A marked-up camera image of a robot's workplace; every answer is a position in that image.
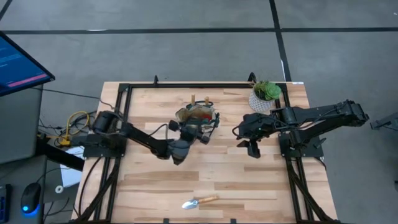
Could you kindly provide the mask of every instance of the white plant pot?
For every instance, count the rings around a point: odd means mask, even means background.
[[[254,89],[252,89],[249,96],[249,106],[257,113],[262,113],[271,109],[274,102],[275,100],[261,100],[255,94]]]

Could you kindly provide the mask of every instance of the wooden table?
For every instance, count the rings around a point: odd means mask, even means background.
[[[114,105],[118,86],[119,82],[104,83],[101,99]],[[287,83],[287,89],[291,106],[309,107],[303,84]],[[172,160],[159,160],[147,148],[128,141],[120,166],[112,222],[162,223],[163,218],[169,218],[172,223],[229,223],[231,218],[236,218],[238,223],[295,223],[289,180],[285,160],[280,155],[277,133],[259,142],[259,159],[249,157],[245,148],[236,147],[240,141],[231,130],[242,121],[244,114],[253,113],[248,105],[250,91],[248,88],[133,89],[129,122],[147,133],[175,119],[175,112],[190,103],[191,94],[196,94],[197,100],[210,97],[220,113],[221,125],[207,146],[197,141],[185,162],[179,166],[175,166]],[[102,110],[110,108],[99,104],[98,111]],[[169,131],[169,138],[178,136],[179,132]],[[165,130],[161,129],[154,137],[164,139]],[[76,208],[81,186],[95,160],[92,158],[85,162]],[[313,158],[304,158],[303,163],[310,193],[329,216],[336,218],[325,168]],[[102,169],[103,159],[88,180],[82,211],[98,192]],[[182,203],[193,197],[214,194],[221,199],[191,210],[181,208]],[[305,206],[299,195],[305,218]],[[108,195],[105,195],[102,218],[105,217],[107,202]]]

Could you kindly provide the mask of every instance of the trowel handle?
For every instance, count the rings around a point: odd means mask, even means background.
[[[214,195],[212,197],[207,197],[207,198],[202,198],[198,200],[198,203],[205,203],[205,202],[211,202],[214,200],[218,200],[220,197],[218,195]]]

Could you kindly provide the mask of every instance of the potted plant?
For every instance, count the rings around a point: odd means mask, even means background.
[[[279,99],[281,89],[275,83],[260,81],[254,84],[249,97],[250,107],[258,113],[269,110],[276,99]]]

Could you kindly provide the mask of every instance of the monitor screen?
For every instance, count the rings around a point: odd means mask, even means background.
[[[54,76],[0,32],[0,96],[54,80]]]

